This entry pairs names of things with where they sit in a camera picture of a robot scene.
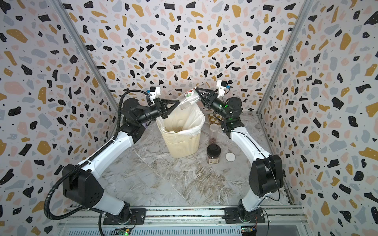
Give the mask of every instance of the white lid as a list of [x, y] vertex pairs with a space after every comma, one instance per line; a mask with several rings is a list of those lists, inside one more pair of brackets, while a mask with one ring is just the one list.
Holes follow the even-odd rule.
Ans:
[[210, 131], [211, 132], [217, 132], [219, 130], [219, 126], [215, 123], [210, 125]]
[[235, 155], [233, 153], [227, 153], [226, 160], [228, 160], [229, 162], [233, 162], [235, 160]]

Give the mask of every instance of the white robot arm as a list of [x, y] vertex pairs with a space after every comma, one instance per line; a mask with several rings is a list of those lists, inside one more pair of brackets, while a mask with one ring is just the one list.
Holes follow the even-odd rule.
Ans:
[[[225, 93], [226, 87], [225, 81], [218, 82], [218, 91], [221, 91], [221, 95], [209, 89], [196, 88], [192, 91], [195, 91], [194, 96], [198, 96], [197, 101], [201, 100], [206, 108], [222, 116], [223, 132], [242, 149], [252, 163], [248, 180], [251, 188], [239, 201], [238, 206], [240, 219], [243, 222], [249, 222], [257, 214], [258, 206], [265, 197], [283, 186], [282, 163], [279, 156], [272, 156], [265, 151], [244, 127], [239, 118], [242, 111], [241, 100], [232, 97], [223, 102], [219, 99]], [[134, 98], [129, 98], [123, 103], [124, 96], [130, 92], [144, 93], [149, 106], [141, 106]], [[81, 209], [90, 208], [99, 213], [105, 213], [106, 217], [114, 223], [124, 224], [130, 220], [132, 215], [130, 205], [106, 193], [97, 180], [123, 151], [140, 139], [145, 130], [144, 123], [151, 122], [157, 117], [167, 118], [179, 105], [179, 100], [155, 98], [155, 95], [159, 93], [160, 88], [151, 88], [149, 93], [128, 90], [122, 95], [114, 137], [90, 157], [77, 165], [68, 164], [62, 170], [63, 177], [54, 184], [46, 197], [44, 212], [47, 218], [59, 220]], [[120, 126], [121, 113], [124, 115], [122, 126]], [[55, 216], [50, 212], [50, 200], [62, 183], [64, 196], [82, 206], [67, 214]]]

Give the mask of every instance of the glass jar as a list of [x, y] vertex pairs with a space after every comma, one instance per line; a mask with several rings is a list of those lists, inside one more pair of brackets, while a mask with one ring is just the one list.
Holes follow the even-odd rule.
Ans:
[[206, 149], [208, 155], [208, 164], [217, 164], [219, 163], [219, 156], [221, 149], [216, 144], [210, 144]]
[[209, 132], [209, 144], [215, 144], [217, 142], [219, 126], [217, 124], [210, 125]]

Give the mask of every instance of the trash can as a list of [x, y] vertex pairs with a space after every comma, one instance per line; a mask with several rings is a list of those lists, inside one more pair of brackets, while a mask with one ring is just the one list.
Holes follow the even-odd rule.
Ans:
[[189, 156], [198, 150], [205, 116], [197, 104], [183, 110], [175, 109], [166, 119], [158, 117], [156, 123], [174, 158]]

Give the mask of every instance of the terrazzo wallpaper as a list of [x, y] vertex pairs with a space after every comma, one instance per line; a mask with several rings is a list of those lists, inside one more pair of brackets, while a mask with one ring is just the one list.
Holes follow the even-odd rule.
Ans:
[[[255, 110], [303, 0], [63, 0], [114, 97], [160, 85], [175, 99], [199, 83], [232, 87]], [[141, 100], [143, 95], [136, 94]]]
[[[0, 8], [0, 235], [55, 235], [45, 197], [104, 144], [115, 111], [49, 1]], [[59, 188], [52, 212], [70, 205]]]
[[378, 235], [378, 1], [314, 1], [261, 118], [313, 235]]

